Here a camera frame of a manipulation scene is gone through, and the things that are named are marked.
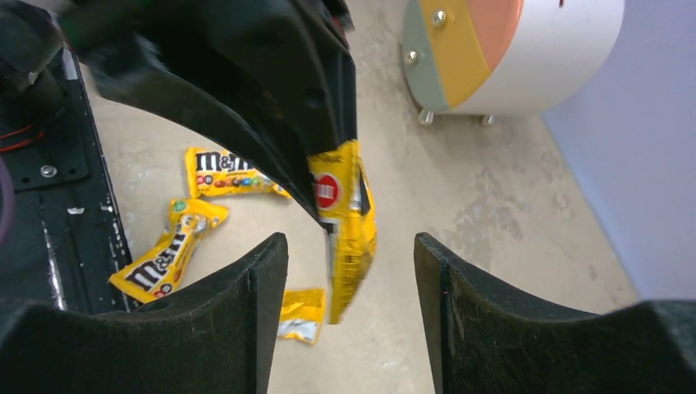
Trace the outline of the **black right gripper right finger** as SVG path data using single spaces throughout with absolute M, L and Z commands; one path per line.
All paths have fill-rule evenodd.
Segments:
M 695 303 L 608 314 L 552 303 L 463 260 L 426 232 L 414 270 L 437 393 L 692 393 Z

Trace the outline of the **yellow M&M pack front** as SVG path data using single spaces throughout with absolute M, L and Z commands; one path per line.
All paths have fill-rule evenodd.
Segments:
M 173 199 L 169 227 L 156 245 L 108 281 L 126 296 L 147 304 L 176 291 L 198 243 L 228 218 L 229 209 L 201 199 Z

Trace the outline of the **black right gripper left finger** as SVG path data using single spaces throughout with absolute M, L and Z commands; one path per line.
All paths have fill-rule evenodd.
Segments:
M 89 316 L 1 303 L 4 393 L 265 393 L 288 244 L 242 258 L 137 310 Z

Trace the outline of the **yellow candy pack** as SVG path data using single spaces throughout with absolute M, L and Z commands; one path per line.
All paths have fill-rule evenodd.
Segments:
M 285 290 L 277 337 L 314 345 L 323 326 L 326 306 L 323 288 Z

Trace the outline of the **yellow candy pack horizontal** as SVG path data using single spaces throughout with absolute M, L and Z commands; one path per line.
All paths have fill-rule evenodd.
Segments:
M 377 249 L 373 196 L 358 140 L 309 157 L 319 224 L 327 235 L 329 324 L 338 324 L 371 268 Z

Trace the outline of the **yellow m&m pack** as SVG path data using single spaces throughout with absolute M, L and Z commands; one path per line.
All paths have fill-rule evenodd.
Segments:
M 198 243 L 228 218 L 229 209 L 201 199 L 173 199 L 169 227 L 156 245 L 108 281 L 126 296 L 147 304 L 176 291 Z
M 225 149 L 189 147 L 184 156 L 190 197 L 290 194 L 248 161 Z

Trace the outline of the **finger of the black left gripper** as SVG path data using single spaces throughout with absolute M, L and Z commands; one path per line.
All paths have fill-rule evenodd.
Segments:
M 357 135 L 343 1 L 77 1 L 59 27 L 99 94 L 204 136 L 313 218 L 309 158 Z

